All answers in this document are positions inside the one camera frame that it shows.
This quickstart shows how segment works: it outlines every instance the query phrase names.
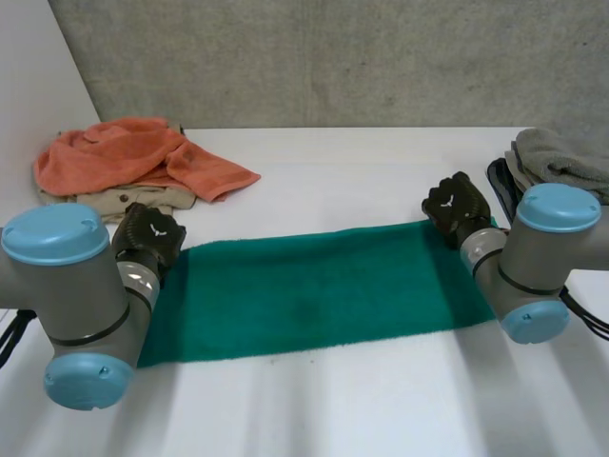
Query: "white table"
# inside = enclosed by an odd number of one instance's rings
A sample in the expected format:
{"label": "white table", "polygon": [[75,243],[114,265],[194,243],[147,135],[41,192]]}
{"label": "white table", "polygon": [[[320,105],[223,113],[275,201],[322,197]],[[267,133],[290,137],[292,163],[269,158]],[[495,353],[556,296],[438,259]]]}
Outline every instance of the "white table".
{"label": "white table", "polygon": [[[505,218],[488,163],[519,129],[191,130],[263,179],[176,214],[186,247],[424,218],[421,200],[467,172]],[[572,275],[603,308],[606,273]],[[609,344],[574,318],[549,344],[511,343],[496,323],[456,332],[139,370],[118,406],[76,412],[42,390],[39,324],[0,372],[7,456],[600,456],[609,449]]]}

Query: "gray cloth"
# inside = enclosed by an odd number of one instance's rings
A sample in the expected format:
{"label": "gray cloth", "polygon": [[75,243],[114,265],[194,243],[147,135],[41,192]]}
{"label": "gray cloth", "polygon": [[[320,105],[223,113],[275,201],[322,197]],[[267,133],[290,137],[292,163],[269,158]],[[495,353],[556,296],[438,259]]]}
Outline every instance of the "gray cloth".
{"label": "gray cloth", "polygon": [[134,202],[149,208],[157,208],[163,214],[171,215],[174,209],[191,209],[197,199],[194,193],[185,189],[134,185],[68,197],[57,197],[38,189],[38,195],[47,205],[66,202],[87,205],[99,212],[102,221],[115,224],[123,220],[125,210]]}
{"label": "gray cloth", "polygon": [[524,172],[521,159],[513,150],[509,150],[505,153],[505,163],[514,178],[516,186],[518,186],[518,189],[522,192],[526,192],[530,187],[540,183],[540,181],[536,181],[532,175],[527,175]]}
{"label": "gray cloth", "polygon": [[534,180],[585,189],[609,204],[609,150],[552,130],[527,129],[516,138],[516,152]]}

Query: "light blue joint cap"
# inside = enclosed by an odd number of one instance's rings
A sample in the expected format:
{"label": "light blue joint cap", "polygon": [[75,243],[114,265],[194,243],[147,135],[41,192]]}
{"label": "light blue joint cap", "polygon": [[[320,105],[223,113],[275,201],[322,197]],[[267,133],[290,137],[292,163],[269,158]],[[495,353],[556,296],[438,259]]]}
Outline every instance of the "light blue joint cap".
{"label": "light blue joint cap", "polygon": [[570,233],[595,225],[600,219],[600,203],[583,189],[545,183],[524,193],[517,214],[531,229]]}
{"label": "light blue joint cap", "polygon": [[31,265],[61,266],[99,254],[109,234],[99,214],[76,203],[26,211],[2,231],[2,248],[13,259]]}
{"label": "light blue joint cap", "polygon": [[571,318],[567,306],[559,300],[529,303],[509,312],[501,326],[516,343],[543,343],[559,336]]}
{"label": "light blue joint cap", "polygon": [[133,368],[106,354],[74,352],[53,359],[45,371],[45,391],[62,407],[90,411],[115,405],[125,394]]}

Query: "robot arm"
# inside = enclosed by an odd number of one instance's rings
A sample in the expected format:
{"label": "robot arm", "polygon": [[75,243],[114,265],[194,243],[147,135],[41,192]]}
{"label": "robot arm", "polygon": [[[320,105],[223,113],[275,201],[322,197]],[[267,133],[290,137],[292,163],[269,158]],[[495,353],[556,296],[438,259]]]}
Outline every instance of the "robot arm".
{"label": "robot arm", "polygon": [[27,211],[2,229],[0,308],[33,309],[54,348],[44,387],[64,407],[117,403],[137,365],[164,275],[186,230],[133,204],[112,245],[91,208]]}
{"label": "robot arm", "polygon": [[609,270],[609,212],[585,190],[541,184],[522,197],[509,234],[491,224],[484,197],[462,172],[440,182],[423,211],[458,248],[503,329],[517,343],[562,333],[559,295],[572,269]]}

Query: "teal cloth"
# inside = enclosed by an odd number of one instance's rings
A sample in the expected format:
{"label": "teal cloth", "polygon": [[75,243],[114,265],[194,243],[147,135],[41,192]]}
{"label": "teal cloth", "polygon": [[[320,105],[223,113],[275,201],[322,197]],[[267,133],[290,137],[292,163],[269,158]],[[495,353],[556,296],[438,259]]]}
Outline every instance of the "teal cloth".
{"label": "teal cloth", "polygon": [[181,254],[139,366],[326,348],[493,317],[428,222],[221,241]]}

